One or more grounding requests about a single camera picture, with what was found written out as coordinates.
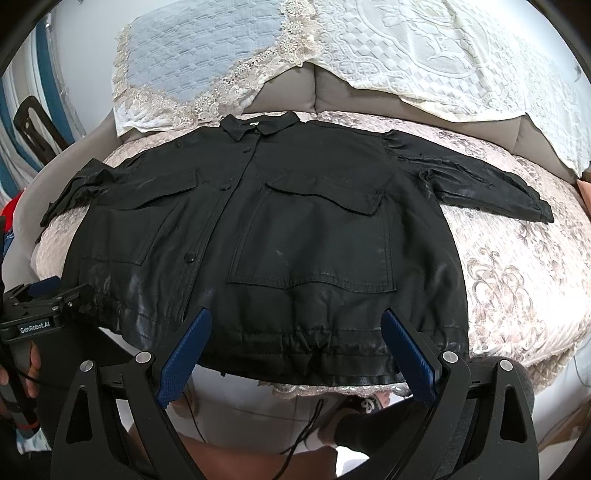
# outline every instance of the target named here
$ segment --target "jacket collar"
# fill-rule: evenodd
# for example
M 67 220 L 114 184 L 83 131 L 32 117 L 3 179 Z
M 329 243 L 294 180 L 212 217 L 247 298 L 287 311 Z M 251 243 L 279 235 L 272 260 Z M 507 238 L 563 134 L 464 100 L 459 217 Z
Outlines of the jacket collar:
M 239 120 L 233 115 L 228 115 L 222 119 L 220 127 L 238 142 L 250 130 L 257 129 L 263 135 L 272 135 L 299 121 L 299 117 L 294 112 L 287 112 L 281 116 L 261 115 L 248 120 Z

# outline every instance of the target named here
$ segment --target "jacket cuff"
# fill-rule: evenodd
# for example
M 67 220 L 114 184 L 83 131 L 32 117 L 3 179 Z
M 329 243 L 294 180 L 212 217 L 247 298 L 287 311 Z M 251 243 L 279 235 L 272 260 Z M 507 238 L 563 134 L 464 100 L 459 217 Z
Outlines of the jacket cuff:
M 543 200 L 540 201 L 540 222 L 554 223 L 554 215 L 552 214 L 552 208 L 548 202 Z

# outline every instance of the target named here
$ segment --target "chest pocket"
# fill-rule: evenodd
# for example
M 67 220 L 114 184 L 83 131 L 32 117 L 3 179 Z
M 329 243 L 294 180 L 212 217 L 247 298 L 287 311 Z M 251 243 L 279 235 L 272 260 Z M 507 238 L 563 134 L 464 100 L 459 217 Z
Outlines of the chest pocket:
M 88 256 L 141 265 L 182 194 L 196 186 L 195 171 L 114 185 L 89 211 L 93 228 Z
M 239 239 L 229 282 L 395 290 L 382 197 L 299 174 L 267 182 Z

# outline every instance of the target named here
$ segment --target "silver screw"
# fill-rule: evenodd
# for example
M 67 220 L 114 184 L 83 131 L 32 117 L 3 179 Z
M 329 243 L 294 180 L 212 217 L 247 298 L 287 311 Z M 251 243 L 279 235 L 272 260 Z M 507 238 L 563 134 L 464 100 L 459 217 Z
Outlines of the silver screw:
M 140 352 L 135 356 L 135 361 L 139 364 L 147 364 L 151 358 L 152 354 L 150 352 Z
M 94 366 L 95 366 L 95 364 L 93 363 L 92 360 L 85 360 L 80 365 L 80 370 L 82 370 L 83 372 L 89 372 L 90 370 L 92 370 L 92 367 L 94 367 Z
M 513 364 L 509 362 L 509 360 L 501 360 L 499 362 L 499 365 L 505 372 L 510 372 L 511 370 L 513 370 Z
M 457 362 L 457 355 L 454 352 L 443 352 L 443 359 L 448 364 L 454 364 Z

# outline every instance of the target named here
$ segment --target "floral bedspread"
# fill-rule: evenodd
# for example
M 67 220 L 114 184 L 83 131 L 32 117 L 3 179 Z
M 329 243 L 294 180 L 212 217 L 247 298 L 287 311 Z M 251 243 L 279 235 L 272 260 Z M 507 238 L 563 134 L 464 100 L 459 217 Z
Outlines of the floral bedspread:
M 443 213 L 462 260 L 470 355 L 510 357 L 528 368 L 537 391 L 548 387 L 580 341 L 591 333 L 591 221 L 574 187 L 501 147 L 441 128 L 362 113 L 299 116 L 304 121 L 316 117 L 348 127 L 379 132 L 398 129 L 418 135 L 513 172 L 540 192 L 554 213 L 555 222 L 549 225 L 460 207 L 443 206 Z M 163 132 L 127 143 L 105 163 L 117 166 L 126 158 L 187 132 Z M 40 278 L 61 275 L 67 249 L 85 214 L 86 207 L 71 210 L 53 220 L 43 233 L 33 258 Z M 275 385 L 275 393 L 286 398 L 327 391 L 365 396 L 376 391 L 408 393 L 404 384 Z

